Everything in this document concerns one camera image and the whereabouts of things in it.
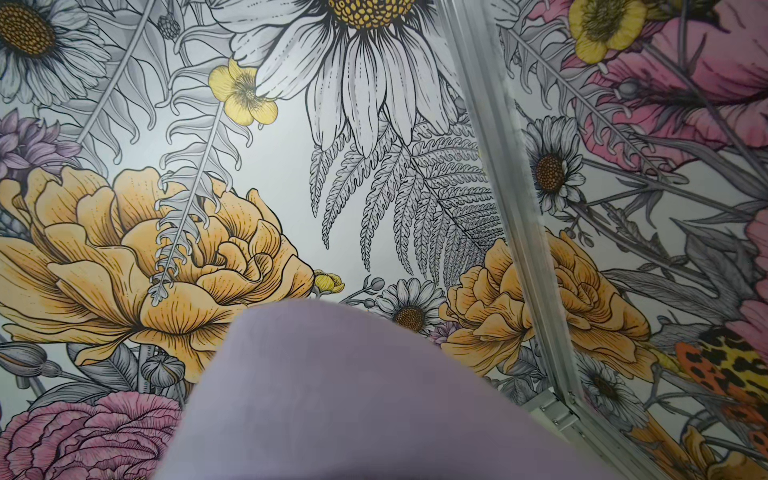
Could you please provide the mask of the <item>lavender cloth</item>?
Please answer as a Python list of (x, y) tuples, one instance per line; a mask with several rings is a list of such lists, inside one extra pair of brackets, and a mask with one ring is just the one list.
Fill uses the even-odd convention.
[(159, 479), (612, 479), (417, 334), (359, 309), (238, 314)]

